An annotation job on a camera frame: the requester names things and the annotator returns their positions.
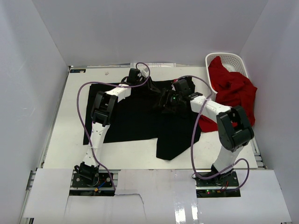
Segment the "black t shirt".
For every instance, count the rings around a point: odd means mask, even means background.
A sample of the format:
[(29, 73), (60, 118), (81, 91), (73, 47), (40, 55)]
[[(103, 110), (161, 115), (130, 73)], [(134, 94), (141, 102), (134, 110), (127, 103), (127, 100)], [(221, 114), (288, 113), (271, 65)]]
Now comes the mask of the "black t shirt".
[(194, 127), (198, 114), (161, 113), (153, 109), (158, 94), (142, 93), (134, 88), (131, 95), (117, 105), (116, 116), (104, 142), (126, 142), (157, 139), (156, 157), (172, 160), (185, 150), (191, 141), (198, 142), (201, 128)]

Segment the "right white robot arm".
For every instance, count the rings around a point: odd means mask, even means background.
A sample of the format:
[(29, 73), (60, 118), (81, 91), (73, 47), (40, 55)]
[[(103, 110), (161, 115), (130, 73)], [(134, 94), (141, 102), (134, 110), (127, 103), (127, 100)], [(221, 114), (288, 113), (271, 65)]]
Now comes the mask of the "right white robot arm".
[(195, 91), (191, 76), (181, 77), (172, 83), (171, 88), (163, 88), (157, 101), (158, 109), (172, 113), (196, 112), (217, 124), (221, 149), (205, 175), (194, 171), (193, 178), (211, 180), (222, 186), (228, 180), (234, 166), (240, 162), (239, 153), (254, 137), (254, 132), (245, 110), (241, 106), (229, 107), (214, 102), (209, 96)]

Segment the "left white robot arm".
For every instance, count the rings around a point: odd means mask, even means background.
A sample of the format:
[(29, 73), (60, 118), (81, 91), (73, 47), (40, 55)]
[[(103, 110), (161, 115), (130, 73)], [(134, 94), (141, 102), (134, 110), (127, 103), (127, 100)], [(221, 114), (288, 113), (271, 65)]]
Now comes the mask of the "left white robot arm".
[[(131, 68), (129, 70), (129, 75), (123, 78), (118, 85), (91, 81), (82, 84), (78, 90), (76, 98), (77, 113), (90, 146), (86, 151), (85, 157), (81, 164), (75, 166), (75, 171), (80, 176), (82, 181), (84, 181), (84, 183), (89, 187), (97, 186), (99, 183), (100, 166), (107, 171), (112, 187), (115, 187), (110, 171), (106, 166), (100, 163), (97, 157), (101, 153), (105, 135), (115, 116), (118, 103), (128, 98), (131, 95), (131, 90), (133, 88), (147, 86), (151, 91), (158, 91), (158, 89), (152, 84), (149, 66), (145, 63), (141, 63), (141, 65), (144, 65), (145, 68)], [(110, 91), (97, 92), (91, 110), (92, 129), (90, 133), (85, 126), (79, 108), (79, 98), (81, 91), (89, 84), (102, 84), (113, 87), (113, 89)]]

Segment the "red t shirt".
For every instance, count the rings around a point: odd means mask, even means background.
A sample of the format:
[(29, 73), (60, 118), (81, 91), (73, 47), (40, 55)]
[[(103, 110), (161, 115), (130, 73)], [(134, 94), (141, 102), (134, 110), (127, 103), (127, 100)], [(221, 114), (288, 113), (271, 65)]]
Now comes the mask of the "red t shirt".
[(217, 92), (215, 102), (245, 110), (250, 124), (255, 124), (254, 102), (257, 88), (240, 72), (229, 72), (217, 56), (208, 66), (212, 88)]

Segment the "white plastic basket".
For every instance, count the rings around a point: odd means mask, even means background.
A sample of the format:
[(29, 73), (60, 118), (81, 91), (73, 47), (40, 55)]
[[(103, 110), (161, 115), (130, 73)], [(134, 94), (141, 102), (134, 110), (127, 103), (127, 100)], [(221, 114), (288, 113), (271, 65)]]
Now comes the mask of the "white plastic basket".
[(208, 67), (216, 57), (220, 57), (222, 65), (229, 71), (229, 72), (239, 72), (243, 76), (249, 78), (247, 70), (245, 68), (243, 60), (236, 54), (233, 53), (226, 53), (226, 52), (214, 52), (210, 53), (205, 58), (205, 64), (206, 64), (206, 72), (208, 77), (209, 85), (213, 91), (213, 94), (216, 95), (217, 91), (213, 88), (210, 74)]

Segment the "small label sticker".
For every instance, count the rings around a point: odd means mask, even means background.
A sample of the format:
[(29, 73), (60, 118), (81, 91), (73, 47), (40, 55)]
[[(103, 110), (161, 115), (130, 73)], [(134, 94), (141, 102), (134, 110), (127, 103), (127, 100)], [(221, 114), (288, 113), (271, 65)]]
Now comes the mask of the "small label sticker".
[(70, 69), (70, 73), (85, 73), (86, 69)]

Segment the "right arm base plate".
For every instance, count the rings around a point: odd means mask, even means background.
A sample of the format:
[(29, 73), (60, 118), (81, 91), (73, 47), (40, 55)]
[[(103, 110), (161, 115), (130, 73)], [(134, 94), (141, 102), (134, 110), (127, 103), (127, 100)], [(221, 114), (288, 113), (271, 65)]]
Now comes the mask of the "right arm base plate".
[(216, 177), (214, 179), (202, 180), (192, 175), (196, 181), (197, 198), (227, 198), (240, 197), (239, 181), (237, 174), (233, 171), (225, 177)]

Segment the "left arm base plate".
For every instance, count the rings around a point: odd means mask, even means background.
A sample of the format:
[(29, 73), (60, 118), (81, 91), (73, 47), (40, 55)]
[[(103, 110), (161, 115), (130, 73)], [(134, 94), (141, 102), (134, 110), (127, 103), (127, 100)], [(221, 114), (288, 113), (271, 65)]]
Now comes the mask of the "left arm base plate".
[(69, 195), (70, 196), (114, 196), (115, 190), (112, 179), (107, 172), (99, 172), (92, 183), (86, 183), (87, 179), (73, 172)]

